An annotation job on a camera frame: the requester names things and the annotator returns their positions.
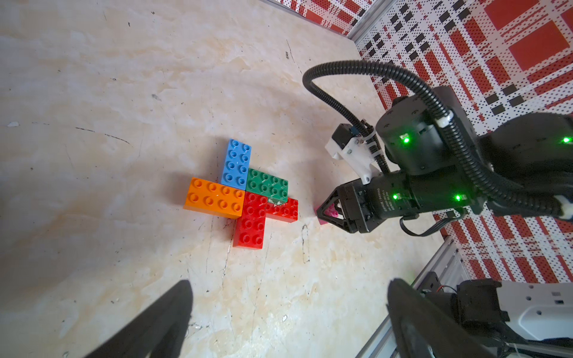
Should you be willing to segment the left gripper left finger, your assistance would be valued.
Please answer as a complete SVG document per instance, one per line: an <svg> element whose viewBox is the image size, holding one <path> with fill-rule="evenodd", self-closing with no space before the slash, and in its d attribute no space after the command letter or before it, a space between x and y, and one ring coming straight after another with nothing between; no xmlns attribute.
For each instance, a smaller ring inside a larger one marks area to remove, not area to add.
<svg viewBox="0 0 573 358"><path fill-rule="evenodd" d="M190 282L181 280L88 357L179 357L192 305Z"/></svg>

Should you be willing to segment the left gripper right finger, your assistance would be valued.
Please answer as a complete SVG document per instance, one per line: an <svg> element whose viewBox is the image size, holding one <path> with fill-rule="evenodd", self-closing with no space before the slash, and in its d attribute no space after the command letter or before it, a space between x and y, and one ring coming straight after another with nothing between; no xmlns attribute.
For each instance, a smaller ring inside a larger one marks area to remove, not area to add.
<svg viewBox="0 0 573 358"><path fill-rule="evenodd" d="M389 283L387 308L400 357L492 356L404 280Z"/></svg>

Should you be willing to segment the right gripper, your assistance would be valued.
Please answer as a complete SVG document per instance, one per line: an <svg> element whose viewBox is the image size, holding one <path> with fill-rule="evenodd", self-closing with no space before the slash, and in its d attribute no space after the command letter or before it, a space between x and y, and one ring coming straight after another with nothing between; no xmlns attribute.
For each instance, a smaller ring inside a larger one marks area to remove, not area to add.
<svg viewBox="0 0 573 358"><path fill-rule="evenodd" d="M319 221L350 234L374 231L388 219L472 206L474 185L457 172L411 176L393 172L368 184L357 179L338 186L319 205Z"/></svg>

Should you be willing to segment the pink small lego brick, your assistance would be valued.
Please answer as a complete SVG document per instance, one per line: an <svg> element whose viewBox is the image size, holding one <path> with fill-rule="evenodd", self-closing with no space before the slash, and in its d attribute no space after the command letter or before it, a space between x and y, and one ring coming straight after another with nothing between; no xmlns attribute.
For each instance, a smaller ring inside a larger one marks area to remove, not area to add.
<svg viewBox="0 0 573 358"><path fill-rule="evenodd" d="M320 225L334 224L340 218L340 209L336 204L319 205L315 208L316 217Z"/></svg>

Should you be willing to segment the red lego brick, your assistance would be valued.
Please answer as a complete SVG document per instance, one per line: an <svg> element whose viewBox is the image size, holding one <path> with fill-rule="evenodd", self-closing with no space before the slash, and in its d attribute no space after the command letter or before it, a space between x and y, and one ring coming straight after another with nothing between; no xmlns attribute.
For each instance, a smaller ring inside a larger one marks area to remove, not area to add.
<svg viewBox="0 0 573 358"><path fill-rule="evenodd" d="M296 222L298 220L298 201L288 198L285 204L273 204L271 199L267 202L266 217L282 222Z"/></svg>
<svg viewBox="0 0 573 358"><path fill-rule="evenodd" d="M267 197L246 192L243 215L235 225L233 246L259 250L264 246Z"/></svg>

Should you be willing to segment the green lego brick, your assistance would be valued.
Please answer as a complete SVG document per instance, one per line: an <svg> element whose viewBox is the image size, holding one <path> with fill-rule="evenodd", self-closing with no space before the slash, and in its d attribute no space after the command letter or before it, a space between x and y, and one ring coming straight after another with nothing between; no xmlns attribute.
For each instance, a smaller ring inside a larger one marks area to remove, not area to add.
<svg viewBox="0 0 573 358"><path fill-rule="evenodd" d="M249 169L246 191L267 197L275 205L288 202L289 182L283 178Z"/></svg>

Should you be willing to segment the blue lego brick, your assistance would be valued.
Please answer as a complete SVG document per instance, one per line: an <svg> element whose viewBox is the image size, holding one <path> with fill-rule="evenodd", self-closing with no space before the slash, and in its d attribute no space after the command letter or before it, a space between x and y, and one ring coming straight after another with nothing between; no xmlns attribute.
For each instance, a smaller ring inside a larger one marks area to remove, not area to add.
<svg viewBox="0 0 573 358"><path fill-rule="evenodd" d="M230 139L225 152L221 184L245 190L247 185L252 147Z"/></svg>

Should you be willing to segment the orange lego brick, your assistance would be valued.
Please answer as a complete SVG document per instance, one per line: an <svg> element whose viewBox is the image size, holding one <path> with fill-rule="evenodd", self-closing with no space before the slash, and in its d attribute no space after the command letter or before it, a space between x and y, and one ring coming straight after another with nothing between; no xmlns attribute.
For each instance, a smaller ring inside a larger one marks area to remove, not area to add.
<svg viewBox="0 0 573 358"><path fill-rule="evenodd" d="M243 215L246 192L193 178L185 198L184 209L206 213L227 219L238 219Z"/></svg>

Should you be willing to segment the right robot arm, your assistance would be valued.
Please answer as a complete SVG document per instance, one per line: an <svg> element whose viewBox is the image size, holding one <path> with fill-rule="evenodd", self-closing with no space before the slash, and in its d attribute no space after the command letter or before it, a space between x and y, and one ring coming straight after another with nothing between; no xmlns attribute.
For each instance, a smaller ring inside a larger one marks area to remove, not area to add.
<svg viewBox="0 0 573 358"><path fill-rule="evenodd" d="M359 120L315 81L330 75L392 80L410 94L376 125ZM529 113L479 136L449 87L430 87L394 64L337 61L307 70L304 87L346 122L327 149L358 178L317 208L324 222L368 234L389 219L446 217L435 234L469 213L572 220L572 118ZM441 282L430 267L414 285L388 287L388 316L361 357L570 357L572 285L492 278Z"/></svg>

